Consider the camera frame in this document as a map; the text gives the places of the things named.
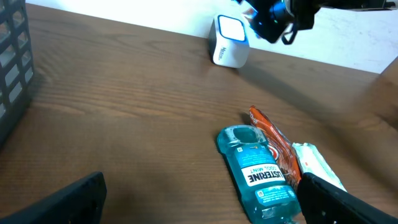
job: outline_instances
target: blue border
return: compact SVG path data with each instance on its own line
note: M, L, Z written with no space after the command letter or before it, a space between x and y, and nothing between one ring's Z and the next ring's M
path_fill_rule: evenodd
M221 24L220 24L220 17L221 17L221 16L224 16L224 17L227 17L227 18L230 18L230 19L237 20L237 21L239 21L239 22L242 24L243 33L244 33L244 40L236 40L236 39L233 39L233 38L225 37L225 36L223 35L223 33L222 33L222 31L221 31ZM237 18L232 18L232 17L225 16L225 15L219 15L219 16L217 17L217 20L218 20L218 29L220 30L220 34L221 34L225 39L235 40L235 41L239 41L239 42L245 42L245 41L246 41L246 39L247 39L247 37L246 37L246 29L244 28L244 24L243 24L242 21L240 21L240 20L237 19Z

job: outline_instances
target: teal bottle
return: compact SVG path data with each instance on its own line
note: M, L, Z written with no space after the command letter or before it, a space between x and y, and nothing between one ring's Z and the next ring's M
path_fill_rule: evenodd
M217 145L250 222L295 223L300 204L262 131L248 125L230 126L220 132Z

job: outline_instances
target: small white cube device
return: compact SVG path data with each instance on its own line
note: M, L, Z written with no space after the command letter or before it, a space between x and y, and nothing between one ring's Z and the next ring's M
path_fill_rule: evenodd
M211 61L216 65L240 68L248 59L249 41L239 19L217 15L209 33Z

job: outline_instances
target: gray perforated basket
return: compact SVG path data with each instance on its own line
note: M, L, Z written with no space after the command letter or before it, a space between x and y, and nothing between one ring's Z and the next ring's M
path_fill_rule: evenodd
M0 0L0 145L29 102L33 58L24 0Z

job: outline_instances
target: brown wooden surface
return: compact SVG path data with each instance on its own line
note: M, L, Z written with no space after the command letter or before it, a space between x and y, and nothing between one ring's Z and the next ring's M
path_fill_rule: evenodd
M0 150L0 217L100 170L103 223L248 223L213 140L250 105L398 216L397 61L378 76L253 50L233 70L198 37L27 12L33 100Z

